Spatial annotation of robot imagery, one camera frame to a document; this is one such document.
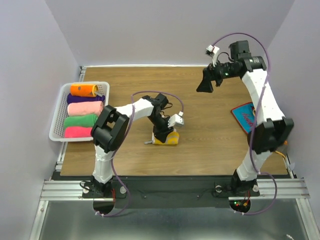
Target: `rolled towel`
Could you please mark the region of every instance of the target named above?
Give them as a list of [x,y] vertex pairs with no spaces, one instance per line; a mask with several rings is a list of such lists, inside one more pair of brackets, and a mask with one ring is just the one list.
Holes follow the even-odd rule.
[[64,131],[65,138],[89,138],[92,127],[69,126]]
[[98,86],[95,84],[81,84],[73,83],[70,87],[70,93],[72,96],[90,97],[97,96]]
[[70,103],[67,111],[69,116],[84,116],[88,114],[100,115],[104,109],[102,101],[84,101]]
[[98,119],[98,116],[95,114],[89,114],[85,116],[68,116],[64,120],[64,128],[67,127],[84,127],[84,128],[92,128],[96,121]]
[[96,102],[101,101],[104,102],[106,100],[106,97],[103,96],[95,96],[95,97],[85,97],[85,96],[72,96],[71,93],[68,94],[68,97],[66,98],[66,102],[68,104],[72,103],[82,103],[82,102]]

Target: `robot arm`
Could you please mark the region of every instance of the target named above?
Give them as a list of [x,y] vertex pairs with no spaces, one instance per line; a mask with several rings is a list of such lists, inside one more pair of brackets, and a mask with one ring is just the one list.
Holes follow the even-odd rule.
[[[182,126],[184,121],[182,114],[174,114],[172,117],[163,117],[161,111],[169,103],[166,96],[158,94],[155,98],[144,96],[133,103],[133,121],[148,117],[153,123],[152,135],[161,143],[176,133],[174,126]],[[91,135],[95,148],[95,166],[91,176],[94,188],[101,192],[109,191],[109,180],[113,177],[111,160],[115,151],[121,146],[126,137],[129,120],[132,117],[133,105],[120,107],[105,106],[92,128]]]
[[[204,68],[203,78],[196,89],[197,92],[212,93],[211,81],[216,82],[219,87],[223,79],[240,77],[251,96],[255,108],[258,106],[259,98],[267,77],[267,67],[261,56],[252,56],[248,41],[237,41],[230,46],[230,62],[220,63],[218,60],[219,48],[209,46],[206,54],[212,57],[212,63]],[[281,146],[287,139],[294,126],[290,118],[286,118],[275,100],[269,83],[265,86],[261,106],[257,115],[257,125],[252,141],[252,156],[258,170],[266,159]],[[257,172],[250,158],[248,149],[242,164],[236,169],[232,176],[231,187],[234,190],[248,190],[256,182]]]

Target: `wooden table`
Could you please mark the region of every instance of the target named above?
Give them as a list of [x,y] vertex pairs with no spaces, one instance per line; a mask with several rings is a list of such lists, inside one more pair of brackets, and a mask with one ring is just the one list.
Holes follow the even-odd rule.
[[[184,102],[184,127],[178,128],[176,146],[145,145],[152,135],[148,118],[137,120],[115,157],[115,169],[126,176],[232,175],[247,150],[247,136],[230,110],[250,102],[250,95],[239,78],[223,81],[213,93],[198,93],[202,67],[95,67],[87,68],[84,81],[110,84],[109,104],[129,104],[132,93],[144,90],[170,92]],[[145,94],[136,96],[135,101]],[[172,115],[180,103],[168,96]],[[94,170],[92,142],[69,142],[62,165],[62,176],[90,176]],[[282,157],[273,154],[263,171],[287,174]]]

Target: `plastic basket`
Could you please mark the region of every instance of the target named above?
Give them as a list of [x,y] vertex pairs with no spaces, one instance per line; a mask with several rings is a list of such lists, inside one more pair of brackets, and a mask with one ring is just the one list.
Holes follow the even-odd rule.
[[67,97],[70,93],[71,85],[75,84],[96,84],[98,86],[98,92],[105,95],[104,106],[108,105],[109,101],[109,83],[105,81],[86,81],[86,82],[72,82],[63,85],[60,89],[59,97],[56,102],[49,138],[55,142],[87,142],[92,141],[92,137],[75,137],[75,138],[65,138],[65,128],[64,121],[68,117],[68,103]]

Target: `light pink towel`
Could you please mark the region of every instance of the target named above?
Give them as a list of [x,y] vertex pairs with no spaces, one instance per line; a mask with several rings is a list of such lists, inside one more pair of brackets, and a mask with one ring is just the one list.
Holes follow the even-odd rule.
[[75,102],[68,105],[69,116],[84,116],[89,114],[100,115],[104,108],[102,101]]
[[69,126],[64,131],[65,138],[89,138],[92,127]]

